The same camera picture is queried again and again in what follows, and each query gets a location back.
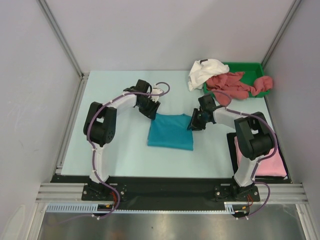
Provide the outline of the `teal t shirt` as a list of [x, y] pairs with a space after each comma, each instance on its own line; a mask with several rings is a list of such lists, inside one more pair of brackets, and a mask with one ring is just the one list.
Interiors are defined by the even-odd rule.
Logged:
[[157, 113], [150, 124], [147, 145], [193, 151], [193, 132], [187, 129], [190, 121], [191, 116], [186, 114], [165, 115]]

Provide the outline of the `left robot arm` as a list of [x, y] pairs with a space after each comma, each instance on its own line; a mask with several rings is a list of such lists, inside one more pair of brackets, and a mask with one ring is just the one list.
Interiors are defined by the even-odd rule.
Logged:
[[105, 200], [111, 193], [111, 188], [106, 184], [110, 174], [104, 166], [103, 153], [116, 135], [118, 115], [137, 107], [141, 114], [154, 120], [160, 106], [159, 98], [165, 94], [158, 84], [151, 86], [147, 81], [139, 79], [135, 86], [125, 88], [116, 98], [106, 103], [94, 101], [90, 104], [83, 133], [92, 151], [92, 172], [88, 187], [98, 199]]

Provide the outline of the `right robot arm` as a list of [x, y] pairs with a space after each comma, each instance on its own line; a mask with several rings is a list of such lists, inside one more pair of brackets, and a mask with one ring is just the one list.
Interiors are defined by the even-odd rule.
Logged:
[[232, 177], [230, 194], [235, 200], [242, 201], [256, 183], [260, 163], [276, 154], [277, 137], [261, 112], [248, 114], [227, 105], [216, 105], [210, 94], [198, 98], [198, 102], [199, 108], [193, 109], [188, 130], [205, 130], [207, 123], [222, 124], [235, 130], [242, 158]]

